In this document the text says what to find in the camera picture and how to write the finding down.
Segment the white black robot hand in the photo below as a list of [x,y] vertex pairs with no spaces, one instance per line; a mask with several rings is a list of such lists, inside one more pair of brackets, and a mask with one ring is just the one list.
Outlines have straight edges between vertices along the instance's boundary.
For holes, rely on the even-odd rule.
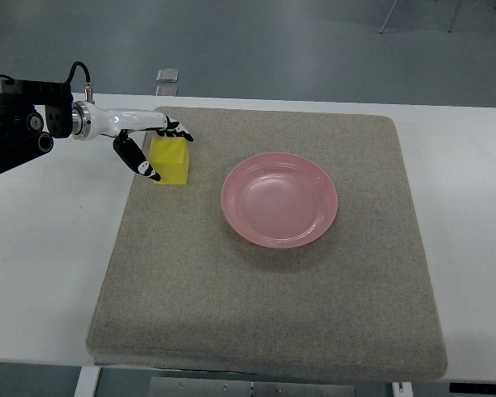
[[112,147],[129,169],[155,182],[160,174],[146,159],[142,149],[131,139],[133,132],[155,132],[160,137],[193,137],[178,121],[162,112],[134,109],[103,109],[91,102],[78,101],[72,104],[72,137],[92,140],[97,136],[113,139]]

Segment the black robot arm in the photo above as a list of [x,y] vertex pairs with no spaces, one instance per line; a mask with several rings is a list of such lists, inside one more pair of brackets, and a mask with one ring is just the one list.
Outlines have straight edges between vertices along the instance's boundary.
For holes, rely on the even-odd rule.
[[88,109],[74,103],[71,82],[76,69],[85,75],[86,101],[93,101],[90,73],[76,61],[63,82],[14,79],[0,74],[0,174],[49,153],[54,139],[88,130]]

